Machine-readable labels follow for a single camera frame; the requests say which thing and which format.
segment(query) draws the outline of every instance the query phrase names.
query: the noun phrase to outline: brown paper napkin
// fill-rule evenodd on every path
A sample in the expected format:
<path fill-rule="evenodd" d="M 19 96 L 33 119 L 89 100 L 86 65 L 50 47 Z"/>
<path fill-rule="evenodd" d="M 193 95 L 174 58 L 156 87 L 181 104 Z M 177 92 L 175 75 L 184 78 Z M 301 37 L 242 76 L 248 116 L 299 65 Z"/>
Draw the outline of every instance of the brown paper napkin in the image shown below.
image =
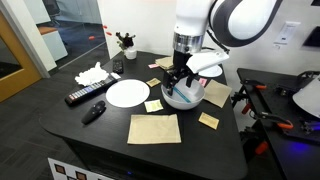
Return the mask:
<path fill-rule="evenodd" d="M 162 69 L 168 70 L 173 67 L 173 57 L 165 57 L 161 59 L 156 59 L 156 64 L 158 64 Z"/>
<path fill-rule="evenodd" d="M 204 112 L 201 114 L 199 121 L 213 129 L 217 129 L 219 124 L 219 119 L 214 118 Z"/>
<path fill-rule="evenodd" d="M 177 115 L 131 115 L 128 144 L 159 143 L 181 143 Z"/>
<path fill-rule="evenodd" d="M 222 108 L 231 93 L 232 88 L 211 80 L 204 88 L 204 99 Z"/>

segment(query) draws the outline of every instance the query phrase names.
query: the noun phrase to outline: small vase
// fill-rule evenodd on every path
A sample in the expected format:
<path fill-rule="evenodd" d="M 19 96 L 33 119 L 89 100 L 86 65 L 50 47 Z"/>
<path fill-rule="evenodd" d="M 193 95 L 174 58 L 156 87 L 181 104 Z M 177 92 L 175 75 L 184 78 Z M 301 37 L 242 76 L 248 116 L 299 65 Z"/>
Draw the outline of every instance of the small vase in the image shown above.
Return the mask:
<path fill-rule="evenodd" d="M 136 59 L 137 57 L 137 50 L 133 47 L 128 47 L 126 50 L 124 50 L 124 55 L 127 59 Z"/>

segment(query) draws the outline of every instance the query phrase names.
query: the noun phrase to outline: blue light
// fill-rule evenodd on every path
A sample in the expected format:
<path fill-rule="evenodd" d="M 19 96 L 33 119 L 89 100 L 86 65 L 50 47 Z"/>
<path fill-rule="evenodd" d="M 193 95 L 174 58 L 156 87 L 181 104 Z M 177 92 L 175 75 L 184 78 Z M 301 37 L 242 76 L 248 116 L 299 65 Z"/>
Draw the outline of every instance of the blue light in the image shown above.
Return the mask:
<path fill-rule="evenodd" d="M 300 142 L 292 142 L 290 146 L 291 151 L 295 153 L 303 153 L 308 150 L 308 145 Z"/>

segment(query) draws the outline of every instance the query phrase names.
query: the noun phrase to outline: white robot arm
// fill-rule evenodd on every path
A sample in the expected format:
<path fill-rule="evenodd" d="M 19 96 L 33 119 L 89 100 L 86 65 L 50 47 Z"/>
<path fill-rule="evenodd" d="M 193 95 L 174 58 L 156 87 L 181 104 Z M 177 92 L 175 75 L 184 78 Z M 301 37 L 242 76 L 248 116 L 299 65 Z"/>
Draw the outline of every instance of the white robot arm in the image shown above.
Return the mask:
<path fill-rule="evenodd" d="M 177 0 L 173 39 L 174 69 L 163 84 L 172 94 L 174 85 L 188 76 L 187 86 L 200 71 L 229 58 L 223 46 L 239 47 L 258 39 L 271 24 L 282 0 Z M 208 30 L 208 24 L 216 40 Z M 205 33 L 223 49 L 201 52 Z"/>

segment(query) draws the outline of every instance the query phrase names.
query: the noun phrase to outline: black remote control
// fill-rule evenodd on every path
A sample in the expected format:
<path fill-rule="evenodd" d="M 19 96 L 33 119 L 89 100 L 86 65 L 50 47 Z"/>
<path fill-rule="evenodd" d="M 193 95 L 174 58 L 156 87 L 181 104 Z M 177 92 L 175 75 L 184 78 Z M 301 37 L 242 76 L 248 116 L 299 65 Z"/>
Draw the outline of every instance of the black remote control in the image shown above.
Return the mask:
<path fill-rule="evenodd" d="M 74 106 L 92 98 L 93 96 L 105 92 L 107 88 L 116 82 L 118 81 L 112 75 L 109 75 L 106 80 L 94 83 L 90 86 L 80 89 L 79 91 L 71 93 L 64 100 L 69 106 Z"/>
<path fill-rule="evenodd" d="M 89 124 L 100 116 L 106 109 L 106 103 L 104 101 L 97 102 L 90 108 L 87 114 L 82 118 L 81 122 L 85 125 Z"/>
<path fill-rule="evenodd" d="M 121 59 L 115 59 L 113 60 L 113 66 L 112 71 L 117 74 L 123 73 L 123 61 Z"/>

